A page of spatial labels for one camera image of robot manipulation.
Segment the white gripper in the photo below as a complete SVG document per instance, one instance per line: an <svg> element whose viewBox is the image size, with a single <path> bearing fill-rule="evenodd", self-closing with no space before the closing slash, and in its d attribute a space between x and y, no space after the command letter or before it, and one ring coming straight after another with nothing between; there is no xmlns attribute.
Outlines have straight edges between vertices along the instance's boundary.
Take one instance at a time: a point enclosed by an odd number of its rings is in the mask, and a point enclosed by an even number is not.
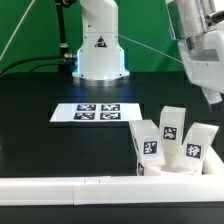
<svg viewBox="0 0 224 224"><path fill-rule="evenodd" d="M211 110L222 110L224 94L224 30L206 33L203 47L189 50L184 41L178 48L184 69L192 84L201 86Z"/></svg>

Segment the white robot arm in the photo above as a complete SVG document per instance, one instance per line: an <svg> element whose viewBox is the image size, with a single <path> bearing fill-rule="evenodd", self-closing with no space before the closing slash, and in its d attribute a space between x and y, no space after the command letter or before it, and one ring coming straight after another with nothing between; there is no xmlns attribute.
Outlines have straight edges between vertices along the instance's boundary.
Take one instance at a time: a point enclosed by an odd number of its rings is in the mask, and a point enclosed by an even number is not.
<svg viewBox="0 0 224 224"><path fill-rule="evenodd" d="M224 5L215 0L165 0L171 36L189 81L202 88L213 111L224 113ZM114 0L80 0L83 43L77 51L77 83L111 86L129 76L118 43Z"/></svg>

